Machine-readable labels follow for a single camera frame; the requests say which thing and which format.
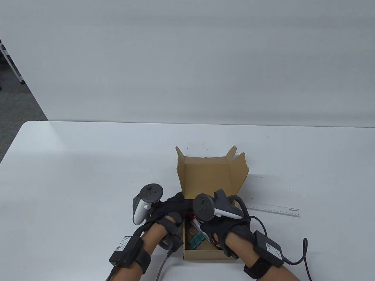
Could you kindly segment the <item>person's right hand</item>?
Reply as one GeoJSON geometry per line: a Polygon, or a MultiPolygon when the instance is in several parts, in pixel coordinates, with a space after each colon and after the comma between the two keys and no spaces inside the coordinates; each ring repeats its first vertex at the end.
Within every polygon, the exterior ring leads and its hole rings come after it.
{"type": "Polygon", "coordinates": [[[254,234],[250,231],[249,218],[233,219],[229,217],[215,216],[210,221],[205,221],[200,224],[202,232],[206,233],[212,245],[218,245],[227,257],[238,259],[238,255],[230,249],[225,243],[227,235],[232,232],[248,240],[255,242],[254,234]]]}

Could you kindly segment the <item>person's left hand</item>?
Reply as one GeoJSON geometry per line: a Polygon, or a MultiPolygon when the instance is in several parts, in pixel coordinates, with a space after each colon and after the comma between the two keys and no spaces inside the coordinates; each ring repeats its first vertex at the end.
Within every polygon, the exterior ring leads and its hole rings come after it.
{"type": "Polygon", "coordinates": [[[186,199],[182,192],[151,205],[146,213],[146,223],[162,225],[168,234],[177,234],[180,225],[188,214],[193,212],[193,200],[186,199]]]}

